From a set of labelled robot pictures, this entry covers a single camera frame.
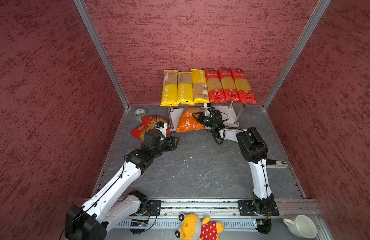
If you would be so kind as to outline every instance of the plush toy head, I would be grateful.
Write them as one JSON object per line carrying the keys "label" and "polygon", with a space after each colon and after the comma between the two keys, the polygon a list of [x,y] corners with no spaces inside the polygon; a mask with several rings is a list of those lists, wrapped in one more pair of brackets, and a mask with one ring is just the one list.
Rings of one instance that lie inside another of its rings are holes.
{"label": "plush toy head", "polygon": [[224,231],[220,222],[210,222],[210,217],[202,222],[196,214],[180,214],[182,226],[176,230],[176,237],[182,240],[219,240],[218,235]]}

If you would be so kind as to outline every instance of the red wall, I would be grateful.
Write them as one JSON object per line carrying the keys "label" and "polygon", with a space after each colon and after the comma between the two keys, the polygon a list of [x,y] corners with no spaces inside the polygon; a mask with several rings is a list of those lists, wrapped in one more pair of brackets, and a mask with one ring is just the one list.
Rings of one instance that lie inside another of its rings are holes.
{"label": "red wall", "polygon": [[122,112],[73,1],[0,1],[0,239],[58,239]]}
{"label": "red wall", "polygon": [[159,103],[164,69],[224,66],[262,104],[318,1],[85,2],[130,103]]}
{"label": "red wall", "polygon": [[370,0],[332,0],[268,112],[335,239],[370,239]]}

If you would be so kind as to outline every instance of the yellow plush toy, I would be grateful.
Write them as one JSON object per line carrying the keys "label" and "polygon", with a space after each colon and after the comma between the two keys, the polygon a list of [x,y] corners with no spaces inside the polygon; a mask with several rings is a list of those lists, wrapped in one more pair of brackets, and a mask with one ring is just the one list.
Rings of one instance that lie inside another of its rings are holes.
{"label": "yellow plush toy", "polygon": [[202,222],[196,214],[180,214],[178,217],[182,226],[176,230],[176,237],[182,240],[219,240],[219,235],[224,231],[220,222],[210,222],[210,217]]}

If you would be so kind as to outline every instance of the red pasta package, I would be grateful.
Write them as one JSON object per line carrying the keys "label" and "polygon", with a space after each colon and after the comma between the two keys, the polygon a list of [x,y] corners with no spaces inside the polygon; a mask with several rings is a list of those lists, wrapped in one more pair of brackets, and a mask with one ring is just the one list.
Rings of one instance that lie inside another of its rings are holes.
{"label": "red pasta package", "polygon": [[234,84],[233,76],[228,68],[219,68],[218,73],[221,78],[222,89],[224,90],[225,98],[228,101],[240,101],[236,85]]}
{"label": "red pasta package", "polygon": [[243,103],[257,103],[244,71],[238,68],[232,68],[231,71],[240,101]]}
{"label": "red pasta package", "polygon": [[226,102],[225,94],[222,89],[218,70],[205,69],[205,76],[207,79],[209,101],[211,103],[224,103]]}

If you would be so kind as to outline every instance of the metal post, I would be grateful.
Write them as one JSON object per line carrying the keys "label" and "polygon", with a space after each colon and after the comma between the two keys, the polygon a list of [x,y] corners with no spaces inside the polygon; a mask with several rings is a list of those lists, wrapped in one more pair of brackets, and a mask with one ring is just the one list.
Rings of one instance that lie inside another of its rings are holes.
{"label": "metal post", "polygon": [[171,113],[173,113],[173,107],[168,107],[168,114],[169,114],[169,129],[170,129],[170,130],[173,130],[173,129],[174,129],[174,126],[173,126],[172,116],[170,115]]}
{"label": "metal post", "polygon": [[247,105],[247,104],[248,104],[248,103],[244,103],[244,104],[242,104],[242,107],[241,107],[240,111],[238,112],[237,119],[236,119],[236,121],[234,122],[234,124],[235,124],[235,125],[238,125],[238,121],[240,120],[240,118],[241,118],[241,116],[242,116],[242,114],[243,114],[243,112],[244,112],[244,109],[245,109],[245,107],[246,107],[246,105]]}

